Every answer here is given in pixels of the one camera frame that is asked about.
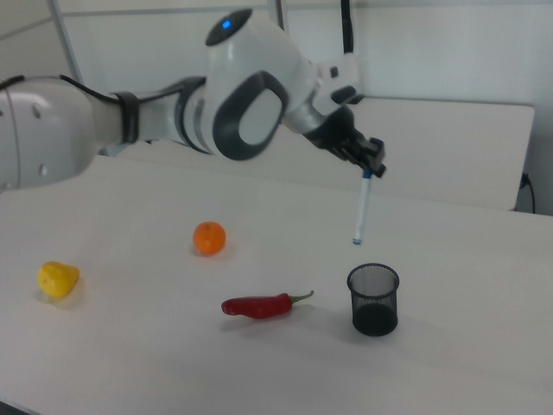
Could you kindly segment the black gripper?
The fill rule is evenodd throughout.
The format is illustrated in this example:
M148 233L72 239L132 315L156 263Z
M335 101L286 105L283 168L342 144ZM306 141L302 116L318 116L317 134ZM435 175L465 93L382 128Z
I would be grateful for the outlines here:
M331 114L313 131L305 133L304 137L316 148L367 169L377 178L386 171L384 142L371 137L364 145L365 136L355 128L353 112L346 106Z

